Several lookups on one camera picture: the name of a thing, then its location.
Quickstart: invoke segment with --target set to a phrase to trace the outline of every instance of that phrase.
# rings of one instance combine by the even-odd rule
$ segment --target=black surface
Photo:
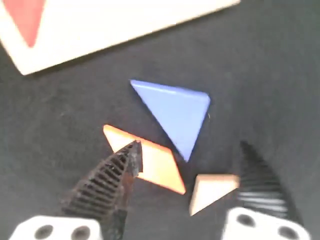
[[[235,173],[240,140],[276,170],[318,238],[319,16],[317,0],[244,0],[27,77],[0,49],[1,239],[50,214],[112,153],[103,124],[172,147],[130,78],[205,91],[212,104],[189,164],[177,159],[187,194],[137,181],[127,239],[218,240],[232,195],[189,217],[191,189],[197,173]]]

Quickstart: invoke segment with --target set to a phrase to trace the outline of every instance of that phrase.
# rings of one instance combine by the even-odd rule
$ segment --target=wooden board
[[[0,0],[0,41],[18,70],[27,75],[239,2],[46,0],[35,42],[27,44],[21,26],[18,29]]]

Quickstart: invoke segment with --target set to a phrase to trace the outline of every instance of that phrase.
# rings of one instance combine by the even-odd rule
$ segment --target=red triangle
[[[37,39],[45,0],[3,0],[26,44],[32,48]]]

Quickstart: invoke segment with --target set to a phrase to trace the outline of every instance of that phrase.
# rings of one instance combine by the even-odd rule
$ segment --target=tangram piece
[[[189,212],[194,215],[239,186],[239,177],[231,174],[196,176]]]
[[[145,81],[130,82],[184,160],[189,161],[210,104],[208,94]]]
[[[169,148],[131,135],[110,125],[105,125],[103,127],[103,132],[114,152],[134,140],[141,141],[143,172],[139,173],[138,178],[170,189],[179,194],[184,194],[186,192],[174,156]]]

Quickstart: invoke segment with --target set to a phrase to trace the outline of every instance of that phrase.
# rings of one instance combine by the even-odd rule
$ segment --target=orange parallelogram
[[[141,141],[143,172],[139,173],[138,178],[179,194],[185,194],[185,185],[169,148],[134,136],[110,125],[105,125],[103,132],[114,152],[134,140]]]

